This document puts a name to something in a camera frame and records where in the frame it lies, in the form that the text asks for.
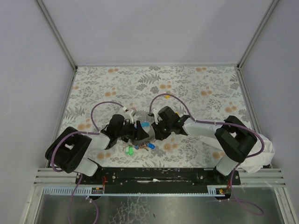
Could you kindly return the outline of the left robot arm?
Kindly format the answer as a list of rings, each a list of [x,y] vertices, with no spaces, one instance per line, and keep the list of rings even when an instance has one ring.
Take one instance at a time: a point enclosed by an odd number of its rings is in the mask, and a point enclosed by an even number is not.
[[[100,132],[87,133],[73,127],[66,128],[45,153],[56,172],[81,173],[93,176],[99,165],[85,157],[88,149],[108,150],[118,140],[130,141],[134,146],[149,142],[155,137],[151,125],[143,127],[140,121],[125,119],[115,114]]]

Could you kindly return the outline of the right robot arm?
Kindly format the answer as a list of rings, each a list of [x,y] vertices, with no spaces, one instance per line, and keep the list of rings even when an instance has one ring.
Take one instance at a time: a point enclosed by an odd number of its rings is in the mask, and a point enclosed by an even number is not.
[[[235,116],[229,116],[224,122],[197,121],[190,115],[179,116],[168,106],[154,109],[149,115],[155,119],[152,127],[156,140],[164,140],[171,133],[200,135],[217,140],[225,155],[215,169],[223,176],[228,176],[238,164],[244,162],[257,142],[253,131]]]

